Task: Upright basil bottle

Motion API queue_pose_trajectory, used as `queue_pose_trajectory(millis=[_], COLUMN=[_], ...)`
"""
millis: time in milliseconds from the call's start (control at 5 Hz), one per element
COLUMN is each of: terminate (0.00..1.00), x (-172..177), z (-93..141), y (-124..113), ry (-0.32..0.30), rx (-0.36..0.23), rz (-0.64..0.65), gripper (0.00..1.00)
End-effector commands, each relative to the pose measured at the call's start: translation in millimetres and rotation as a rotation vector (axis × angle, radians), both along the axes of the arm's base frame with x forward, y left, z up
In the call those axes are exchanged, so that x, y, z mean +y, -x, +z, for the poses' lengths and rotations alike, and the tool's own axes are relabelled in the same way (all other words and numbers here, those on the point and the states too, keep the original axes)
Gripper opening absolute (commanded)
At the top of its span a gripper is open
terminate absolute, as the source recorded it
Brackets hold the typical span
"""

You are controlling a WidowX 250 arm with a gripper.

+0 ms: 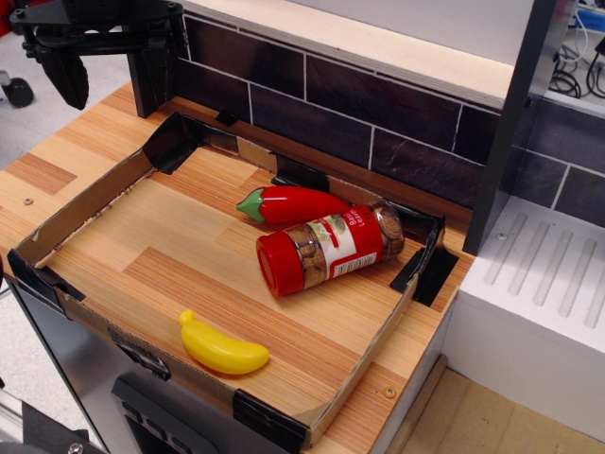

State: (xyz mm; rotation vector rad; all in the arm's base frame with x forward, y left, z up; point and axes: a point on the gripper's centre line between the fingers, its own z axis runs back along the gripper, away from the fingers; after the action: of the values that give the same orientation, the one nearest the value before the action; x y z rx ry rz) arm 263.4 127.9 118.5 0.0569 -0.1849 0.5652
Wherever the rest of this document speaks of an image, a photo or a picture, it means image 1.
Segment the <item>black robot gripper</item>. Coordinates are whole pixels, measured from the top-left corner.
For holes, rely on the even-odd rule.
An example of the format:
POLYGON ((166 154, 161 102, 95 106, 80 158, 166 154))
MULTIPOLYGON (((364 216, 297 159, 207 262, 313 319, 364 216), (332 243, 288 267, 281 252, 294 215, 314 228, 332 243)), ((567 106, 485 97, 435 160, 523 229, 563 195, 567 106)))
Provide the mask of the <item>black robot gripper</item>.
POLYGON ((172 95, 183 50, 183 6, 175 1, 44 1, 17 8, 10 23, 63 100, 83 110, 89 80, 79 56, 142 53, 154 95, 172 95))

